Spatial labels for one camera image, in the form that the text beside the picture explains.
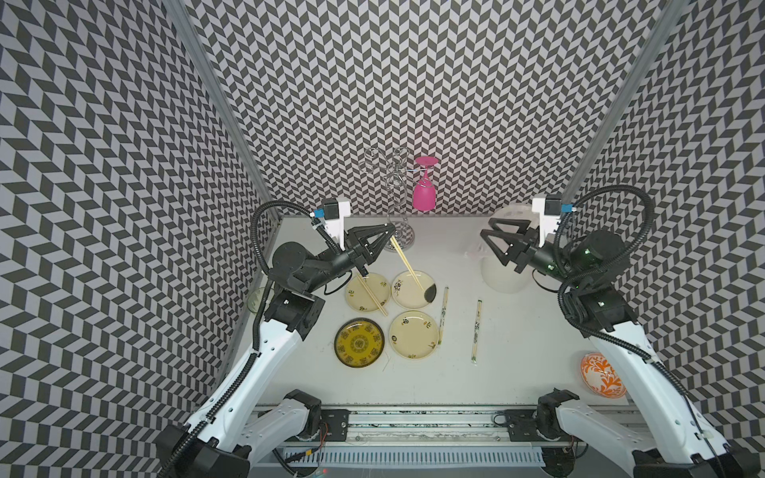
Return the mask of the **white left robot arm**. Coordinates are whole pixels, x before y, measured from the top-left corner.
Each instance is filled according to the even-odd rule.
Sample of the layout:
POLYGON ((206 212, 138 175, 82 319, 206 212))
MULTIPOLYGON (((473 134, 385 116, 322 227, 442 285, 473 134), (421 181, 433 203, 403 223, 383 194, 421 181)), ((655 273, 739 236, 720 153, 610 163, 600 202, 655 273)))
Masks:
POLYGON ((246 477, 251 468, 292 437, 320 432, 321 400, 294 390, 265 414, 252 412, 286 358, 302 345, 318 322, 325 302, 316 291, 353 270, 368 273, 394 237, 392 223, 345 229, 346 199, 326 199, 311 210, 286 200, 261 204, 262 215, 284 207, 306 216, 327 248, 311 253, 298 242, 279 246, 266 257, 254 253, 266 286, 252 323, 252 343, 211 397, 182 426, 170 425, 155 438, 161 477, 246 477))

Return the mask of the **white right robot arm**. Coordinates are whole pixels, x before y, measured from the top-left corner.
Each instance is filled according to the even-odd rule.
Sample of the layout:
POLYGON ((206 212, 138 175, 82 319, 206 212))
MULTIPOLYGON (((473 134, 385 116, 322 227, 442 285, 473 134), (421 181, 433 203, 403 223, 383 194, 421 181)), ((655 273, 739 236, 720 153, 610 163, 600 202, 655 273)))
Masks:
POLYGON ((517 273, 532 268, 560 283, 557 303, 566 322, 589 340, 614 368, 651 434, 596 412, 577 394, 553 390, 538 400, 536 432, 548 441, 579 438, 632 477, 755 477, 759 456, 729 443, 694 407, 689 391, 663 364, 636 312, 615 288, 631 254, 647 240, 655 203, 626 184, 591 191, 573 203, 559 195, 536 197, 533 226, 526 219, 492 218, 480 237, 499 262, 517 273), (609 193, 631 194, 643 207, 643 223, 629 243, 607 229, 563 246, 573 216, 609 193))

